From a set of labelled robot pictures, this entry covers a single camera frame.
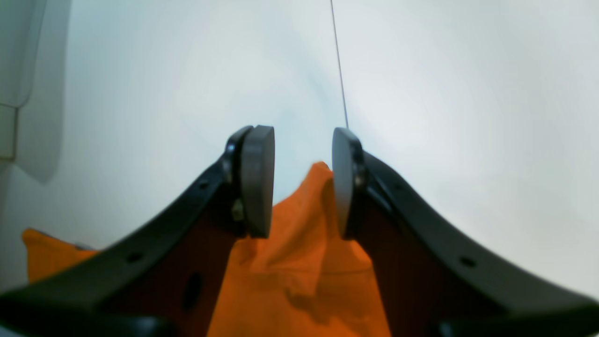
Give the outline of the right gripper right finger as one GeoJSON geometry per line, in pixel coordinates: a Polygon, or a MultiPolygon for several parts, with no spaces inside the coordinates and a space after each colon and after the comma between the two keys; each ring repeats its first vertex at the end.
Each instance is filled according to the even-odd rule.
{"type": "Polygon", "coordinates": [[[592,337],[596,300],[486,249],[347,128],[332,137],[340,236],[372,261],[394,337],[592,337]]]}

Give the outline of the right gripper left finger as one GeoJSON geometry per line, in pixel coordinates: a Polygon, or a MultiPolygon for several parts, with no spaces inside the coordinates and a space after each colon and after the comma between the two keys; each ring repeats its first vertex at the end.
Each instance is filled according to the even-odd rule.
{"type": "Polygon", "coordinates": [[[231,250],[267,238],[275,132],[246,126],[169,207],[128,237],[1,297],[3,337],[204,337],[231,250]]]}

